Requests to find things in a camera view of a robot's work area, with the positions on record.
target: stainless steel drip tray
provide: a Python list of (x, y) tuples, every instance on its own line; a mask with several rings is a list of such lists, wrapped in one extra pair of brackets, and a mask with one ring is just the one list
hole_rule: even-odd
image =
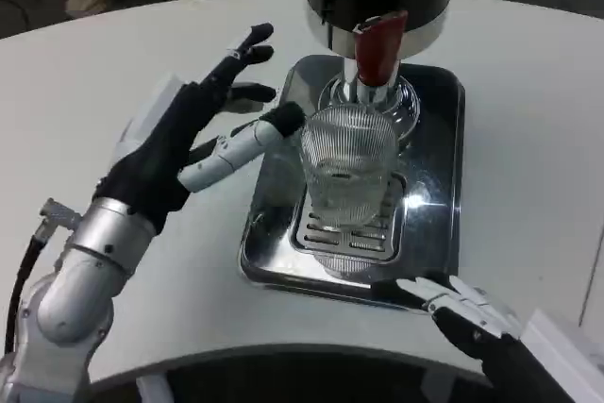
[[(295, 101), (314, 113), (321, 90), (341, 68), (337, 57), (301, 59), (280, 103)], [(384, 282), (457, 274), (463, 87), (441, 68), (403, 64), (399, 73), (415, 88), (422, 113), (379, 215), (355, 229), (324, 224), (312, 211), (292, 138), (267, 153), (260, 168), (240, 251), (250, 279), (287, 291), (405, 306), (383, 291)]]

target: round table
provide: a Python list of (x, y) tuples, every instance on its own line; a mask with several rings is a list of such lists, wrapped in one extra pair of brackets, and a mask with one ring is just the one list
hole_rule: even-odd
[[(200, 79), (234, 37), (266, 21), (276, 53), (240, 79), (280, 87), (296, 61), (328, 53), (307, 28), (304, 2), (156, 4), (0, 41), (0, 312), (43, 201), (86, 209), (126, 122), (165, 74)], [(451, 0), (443, 35), (410, 59), (453, 71), (466, 89), (460, 276), (523, 320), (536, 307), (577, 322), (598, 304), (603, 312), (601, 299), (587, 301), (604, 218), (602, 56), (599, 20)], [(221, 113), (202, 135), (256, 116)], [(259, 168), (260, 159), (169, 217), (115, 300), (92, 381), (266, 344), (354, 345), (478, 370), (425, 315), (251, 284), (237, 252)], [(65, 237), (33, 278), (51, 271)]]

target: silver metal arm segment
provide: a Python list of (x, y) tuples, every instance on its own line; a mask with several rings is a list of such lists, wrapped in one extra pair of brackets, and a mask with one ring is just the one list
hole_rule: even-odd
[(2, 363), (6, 402), (69, 402), (88, 384), (88, 365), (155, 230), (128, 206), (95, 200), (67, 241), (58, 271), (36, 283), (19, 309), (16, 353)]

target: robotic hand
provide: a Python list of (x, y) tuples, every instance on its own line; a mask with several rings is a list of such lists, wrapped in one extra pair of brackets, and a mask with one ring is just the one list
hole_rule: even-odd
[[(11, 298), (0, 401), (73, 401), (87, 387), (88, 365), (111, 327), (112, 298), (161, 234), (168, 213), (304, 124), (302, 109), (288, 103), (192, 150), (198, 132), (233, 98), (275, 97), (269, 87), (233, 83), (245, 67), (272, 57), (272, 47), (259, 45), (272, 33), (270, 24), (251, 27), (200, 83), (165, 81), (126, 128), (84, 216), (47, 202)], [(58, 227), (74, 233), (56, 272), (34, 284), (19, 305), (33, 263)]]
[(449, 342), (482, 361), (503, 401), (604, 402), (604, 355), (577, 326), (537, 310), (522, 329), (512, 310), (458, 277), (396, 285), (423, 302)]

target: ribbed glass cup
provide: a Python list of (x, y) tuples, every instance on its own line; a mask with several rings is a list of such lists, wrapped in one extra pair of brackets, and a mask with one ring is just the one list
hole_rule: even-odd
[(396, 162), (390, 121), (370, 106), (320, 110), (301, 133), (313, 212), (327, 226), (361, 226), (376, 216)]

